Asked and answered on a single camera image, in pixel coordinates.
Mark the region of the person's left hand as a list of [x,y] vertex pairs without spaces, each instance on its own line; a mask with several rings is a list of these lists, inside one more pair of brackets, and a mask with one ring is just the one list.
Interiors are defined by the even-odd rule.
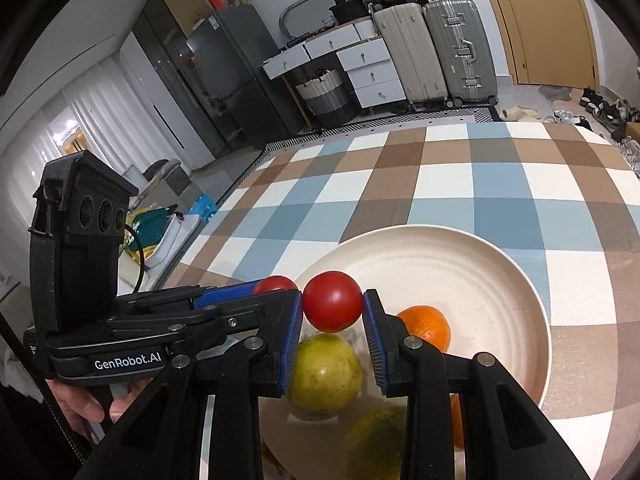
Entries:
[[104,422],[105,417],[108,417],[111,422],[117,422],[150,382],[151,378],[146,378],[129,384],[126,396],[114,399],[106,412],[96,397],[88,390],[66,385],[57,379],[47,380],[47,384],[70,426],[78,434],[87,438],[91,444],[99,442],[99,437],[94,432],[93,426]]

